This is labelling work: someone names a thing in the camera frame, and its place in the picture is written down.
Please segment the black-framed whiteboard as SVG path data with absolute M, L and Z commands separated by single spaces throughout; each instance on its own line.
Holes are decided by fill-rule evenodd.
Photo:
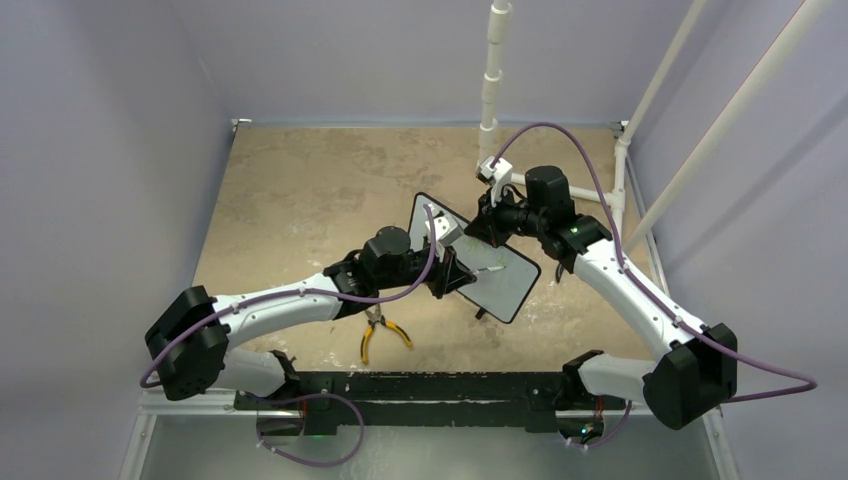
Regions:
M 439 200 L 424 192 L 418 192 L 414 196 L 408 225 L 411 247 L 414 250 L 420 250 L 426 239 L 423 207 L 428 203 L 450 212 L 463 230 L 468 224 L 467 219 Z M 477 281 L 474 284 L 459 288 L 456 293 L 492 318 L 505 324 L 511 323 L 539 279 L 540 266 L 510 246 L 493 248 L 465 234 L 451 247 L 471 270 L 496 265 L 506 267 L 498 272 L 475 275 Z

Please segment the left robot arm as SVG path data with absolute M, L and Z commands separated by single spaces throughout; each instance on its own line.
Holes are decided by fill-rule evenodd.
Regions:
M 151 364 L 143 388 L 160 386 L 179 401 L 209 388 L 242 390 L 284 409 L 297 399 L 298 382 L 282 353 L 254 354 L 242 344 L 310 322 L 334 321 L 399 300 L 420 285 L 440 299 L 477 277 L 451 246 L 427 239 L 411 246 L 409 234 L 384 227 L 363 247 L 322 272 L 260 292 L 211 296 L 202 285 L 180 292 L 145 334 Z

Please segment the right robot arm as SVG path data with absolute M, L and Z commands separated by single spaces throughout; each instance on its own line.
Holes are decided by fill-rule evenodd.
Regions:
M 512 236 L 536 239 L 546 255 L 599 293 L 652 353 L 643 361 L 590 351 L 566 363 L 561 392 L 569 404 L 618 397 L 646 405 L 663 425 L 679 430 L 736 394 L 736 335 L 673 305 L 619 253 L 600 221 L 576 211 L 560 168 L 530 169 L 523 197 L 511 192 L 512 167 L 504 160 L 481 163 L 476 176 L 488 189 L 466 235 L 492 247 Z

